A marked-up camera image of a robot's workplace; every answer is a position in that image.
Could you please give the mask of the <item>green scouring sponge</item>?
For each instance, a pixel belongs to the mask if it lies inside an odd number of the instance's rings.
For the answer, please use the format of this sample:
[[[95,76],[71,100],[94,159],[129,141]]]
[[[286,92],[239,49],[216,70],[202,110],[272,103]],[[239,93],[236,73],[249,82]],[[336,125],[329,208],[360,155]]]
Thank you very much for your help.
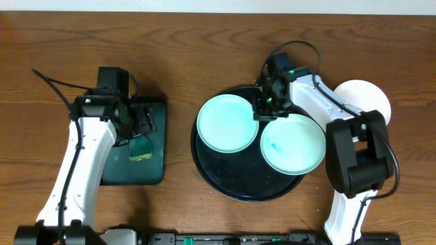
[[[149,159],[153,155],[153,146],[151,141],[140,135],[130,141],[130,154],[129,159],[131,161],[141,161]]]

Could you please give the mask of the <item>mint plate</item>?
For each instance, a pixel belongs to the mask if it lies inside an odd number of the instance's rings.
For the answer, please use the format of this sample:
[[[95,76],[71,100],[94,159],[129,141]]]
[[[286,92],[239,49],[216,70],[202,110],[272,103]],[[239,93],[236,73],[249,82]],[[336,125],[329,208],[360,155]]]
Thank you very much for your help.
[[[196,120],[200,139],[220,153],[235,153],[247,148],[256,138],[259,122],[253,119],[253,108],[245,98],[223,94],[209,99]]]
[[[312,119],[290,114],[269,122],[260,138],[264,160],[276,171],[302,175],[314,170],[326,154],[326,138]]]

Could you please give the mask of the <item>white plate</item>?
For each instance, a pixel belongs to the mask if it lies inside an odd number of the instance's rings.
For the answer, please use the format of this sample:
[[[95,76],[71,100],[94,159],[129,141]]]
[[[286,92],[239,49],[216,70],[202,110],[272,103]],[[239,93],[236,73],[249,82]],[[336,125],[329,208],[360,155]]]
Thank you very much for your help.
[[[365,80],[348,80],[335,88],[334,92],[348,104],[365,112],[378,110],[386,125],[390,122],[392,109],[382,89]]]

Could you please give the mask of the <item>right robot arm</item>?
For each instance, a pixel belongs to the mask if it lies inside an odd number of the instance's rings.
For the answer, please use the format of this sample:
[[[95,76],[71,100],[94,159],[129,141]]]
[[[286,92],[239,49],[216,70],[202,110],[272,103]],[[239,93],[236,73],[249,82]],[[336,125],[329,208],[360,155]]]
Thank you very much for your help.
[[[324,224],[330,244],[355,244],[371,201],[385,180],[400,177],[399,164],[388,141],[381,112],[348,104],[307,67],[272,68],[256,81],[262,96],[253,102],[255,120],[277,122],[293,109],[306,112],[324,131],[326,173],[335,189],[332,209]]]

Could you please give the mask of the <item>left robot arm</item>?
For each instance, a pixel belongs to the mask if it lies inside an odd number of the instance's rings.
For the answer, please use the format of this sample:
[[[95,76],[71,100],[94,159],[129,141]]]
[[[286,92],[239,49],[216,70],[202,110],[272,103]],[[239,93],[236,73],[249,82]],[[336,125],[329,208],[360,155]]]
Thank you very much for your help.
[[[135,228],[98,233],[100,185],[156,184],[163,177],[166,103],[115,95],[83,95],[70,110],[67,150],[53,190],[33,226],[19,226],[15,244],[146,244]]]

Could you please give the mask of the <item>black rectangular water tray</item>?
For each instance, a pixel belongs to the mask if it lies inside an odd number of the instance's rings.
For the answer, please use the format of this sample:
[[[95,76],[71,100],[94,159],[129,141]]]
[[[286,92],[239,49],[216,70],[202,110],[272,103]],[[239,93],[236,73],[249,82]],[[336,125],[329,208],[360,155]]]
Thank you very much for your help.
[[[150,103],[157,130],[147,134],[153,146],[153,155],[149,159],[131,161],[130,143],[110,150],[104,166],[102,186],[154,185],[164,176],[164,150],[166,144],[167,105],[163,98],[143,97],[135,103]]]

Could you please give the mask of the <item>black round tray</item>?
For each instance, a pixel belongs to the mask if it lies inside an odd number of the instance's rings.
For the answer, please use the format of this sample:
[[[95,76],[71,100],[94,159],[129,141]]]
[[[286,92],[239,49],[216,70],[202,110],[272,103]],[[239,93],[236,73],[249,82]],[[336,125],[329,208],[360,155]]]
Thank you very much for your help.
[[[198,135],[197,123],[191,130],[191,154],[203,179],[221,194],[246,202],[280,198],[300,184],[304,175],[287,175],[273,169],[260,148],[261,134],[268,123],[261,121],[254,141],[235,153],[210,149]]]

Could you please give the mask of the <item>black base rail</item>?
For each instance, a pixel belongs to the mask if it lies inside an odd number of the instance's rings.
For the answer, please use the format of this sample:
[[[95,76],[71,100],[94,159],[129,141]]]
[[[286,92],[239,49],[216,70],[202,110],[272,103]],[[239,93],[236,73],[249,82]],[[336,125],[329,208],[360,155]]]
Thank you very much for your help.
[[[126,225],[105,230],[99,237],[113,245],[328,245],[328,238],[312,231],[280,234],[177,234],[145,233]]]

